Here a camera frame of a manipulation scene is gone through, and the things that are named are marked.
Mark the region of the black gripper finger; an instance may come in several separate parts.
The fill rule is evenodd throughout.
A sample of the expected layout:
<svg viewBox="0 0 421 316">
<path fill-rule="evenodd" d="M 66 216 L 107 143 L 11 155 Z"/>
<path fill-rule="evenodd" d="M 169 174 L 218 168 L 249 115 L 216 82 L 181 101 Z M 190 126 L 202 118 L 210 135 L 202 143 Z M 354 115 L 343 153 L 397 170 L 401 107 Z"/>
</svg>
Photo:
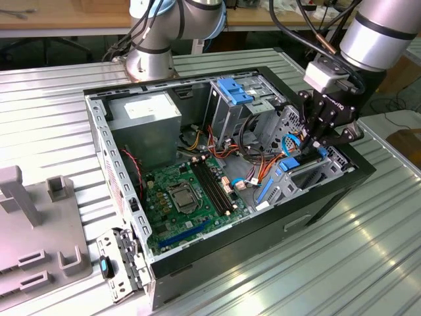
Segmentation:
<svg viewBox="0 0 421 316">
<path fill-rule="evenodd" d="M 311 148 L 319 147 L 325 142 L 326 122 L 321 115 L 326 108 L 326 94 L 319 92 L 311 94 L 307 90 L 301 90 L 297 95 L 301 100 L 299 117 L 303 135 L 299 148 L 302 153 L 307 153 Z"/>
<path fill-rule="evenodd" d="M 345 123 L 337 121 L 338 114 L 333 110 L 318 117 L 318 122 L 312 131 L 312 147 L 349 144 L 364 136 L 364 132 L 359 128 L 355 117 L 351 117 Z"/>
</svg>

